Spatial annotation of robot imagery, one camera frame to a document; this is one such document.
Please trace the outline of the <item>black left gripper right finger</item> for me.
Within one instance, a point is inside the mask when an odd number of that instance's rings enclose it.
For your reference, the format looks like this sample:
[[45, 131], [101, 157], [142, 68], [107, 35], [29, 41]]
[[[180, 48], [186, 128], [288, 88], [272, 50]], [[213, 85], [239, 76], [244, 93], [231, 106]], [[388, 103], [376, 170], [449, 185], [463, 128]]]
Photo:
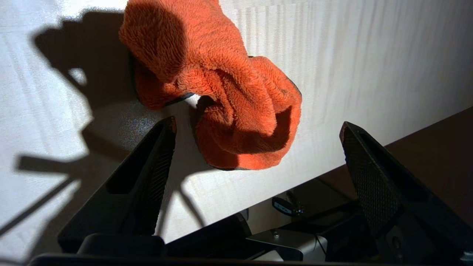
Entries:
[[384, 259], [471, 259], [472, 228], [361, 127], [344, 122], [345, 164]]

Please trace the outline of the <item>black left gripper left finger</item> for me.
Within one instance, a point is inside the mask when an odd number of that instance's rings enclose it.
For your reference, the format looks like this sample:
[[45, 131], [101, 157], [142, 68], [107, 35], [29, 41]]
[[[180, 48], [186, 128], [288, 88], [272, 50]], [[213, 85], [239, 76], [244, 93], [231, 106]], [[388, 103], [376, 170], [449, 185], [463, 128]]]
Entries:
[[174, 117], [159, 121], [58, 235], [76, 253], [91, 234], [152, 235], [176, 144]]

